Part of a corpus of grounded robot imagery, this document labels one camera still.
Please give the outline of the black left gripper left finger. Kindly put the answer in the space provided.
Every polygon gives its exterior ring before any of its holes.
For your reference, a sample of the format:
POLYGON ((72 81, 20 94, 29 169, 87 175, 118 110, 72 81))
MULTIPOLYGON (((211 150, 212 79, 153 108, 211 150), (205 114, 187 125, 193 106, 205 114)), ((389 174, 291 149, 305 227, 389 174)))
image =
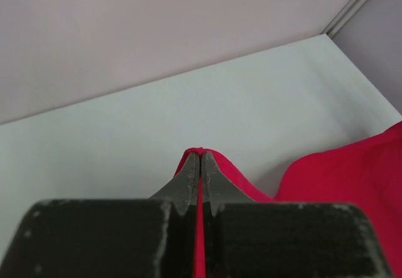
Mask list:
POLYGON ((190 277, 199 155, 148 199, 43 200, 22 218, 2 277, 190 277))

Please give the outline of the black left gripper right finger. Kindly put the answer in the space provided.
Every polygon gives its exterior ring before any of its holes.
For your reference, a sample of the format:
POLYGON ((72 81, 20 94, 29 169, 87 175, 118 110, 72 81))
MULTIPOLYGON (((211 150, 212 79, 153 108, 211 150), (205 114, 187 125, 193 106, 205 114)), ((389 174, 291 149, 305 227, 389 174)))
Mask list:
POLYGON ((344 203, 258 203, 202 154, 207 277, 392 277, 372 225, 344 203))

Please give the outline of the red t shirt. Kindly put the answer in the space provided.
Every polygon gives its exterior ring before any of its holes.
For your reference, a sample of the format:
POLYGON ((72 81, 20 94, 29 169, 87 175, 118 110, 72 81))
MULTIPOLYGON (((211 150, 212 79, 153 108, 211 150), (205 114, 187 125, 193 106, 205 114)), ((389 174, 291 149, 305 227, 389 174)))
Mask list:
MULTIPOLYGON (((338 149, 305 156, 286 170, 274 197, 268 197, 221 153, 211 152, 221 172, 258 203, 344 203, 360 209, 372 225, 383 254, 393 272, 401 276, 401 124, 376 136, 338 149)), ((207 277, 201 173, 195 220, 195 246, 191 277, 207 277)))

